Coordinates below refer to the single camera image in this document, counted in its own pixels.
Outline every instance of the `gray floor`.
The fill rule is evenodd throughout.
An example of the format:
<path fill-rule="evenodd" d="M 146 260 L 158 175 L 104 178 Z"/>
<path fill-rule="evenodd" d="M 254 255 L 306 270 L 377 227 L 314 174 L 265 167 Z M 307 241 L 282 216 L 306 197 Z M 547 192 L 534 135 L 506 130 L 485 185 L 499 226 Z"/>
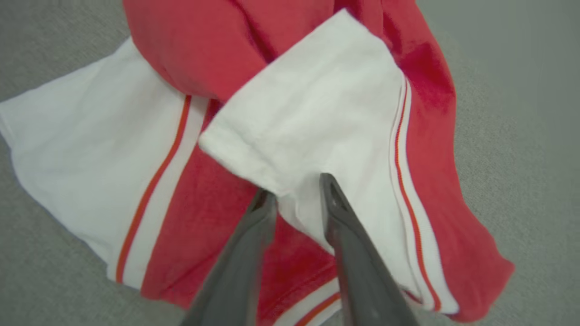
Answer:
<path fill-rule="evenodd" d="M 578 2 L 418 3 L 456 83 L 465 200 L 517 268 L 477 324 L 577 325 Z M 120 1 L 0 0 L 0 100 L 111 53 L 127 36 Z M 424 325 L 452 324 L 418 314 Z M 107 281 L 104 264 L 19 187 L 0 140 L 0 325 L 176 325 L 181 317 Z"/>

